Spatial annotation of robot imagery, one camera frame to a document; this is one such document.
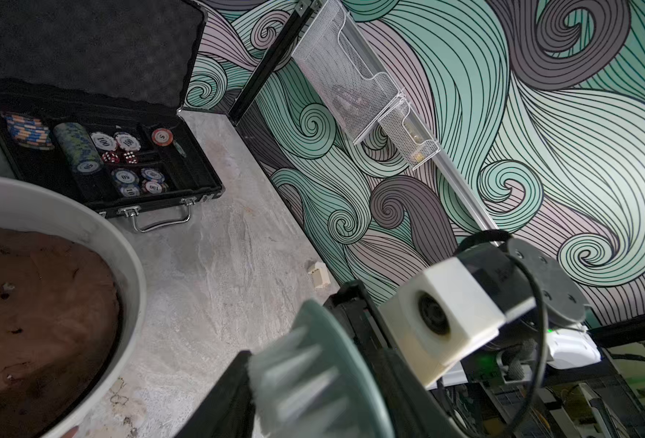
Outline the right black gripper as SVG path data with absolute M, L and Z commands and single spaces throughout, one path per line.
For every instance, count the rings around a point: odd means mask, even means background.
M 417 381 L 395 348 L 364 283 L 355 280 L 342 285 L 321 305 L 342 325 L 364 358 L 391 417 L 393 437 L 461 436 L 456 423 Z M 261 432 L 247 375 L 253 354 L 242 350 L 234 357 L 178 436 L 251 437 Z

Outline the green scrub brush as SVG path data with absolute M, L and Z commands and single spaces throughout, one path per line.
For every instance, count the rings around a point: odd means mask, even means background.
M 267 437 L 393 437 L 384 398 L 342 325 L 316 301 L 254 353 L 247 375 Z

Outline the white ceramic pot with mud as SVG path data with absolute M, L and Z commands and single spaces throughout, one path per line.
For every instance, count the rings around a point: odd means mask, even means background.
M 146 280 L 115 226 L 67 196 L 0 177 L 0 437 L 61 437 L 118 379 Z

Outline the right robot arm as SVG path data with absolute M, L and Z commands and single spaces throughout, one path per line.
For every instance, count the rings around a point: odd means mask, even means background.
M 468 373 L 508 383 L 523 371 L 526 419 L 549 365 L 583 365 L 592 339 L 585 304 L 557 263 L 501 230 L 466 238 L 453 257 L 375 305 L 364 283 L 305 302 L 291 331 L 240 352 L 181 429 L 183 437 L 468 436 L 428 386 L 469 361 Z

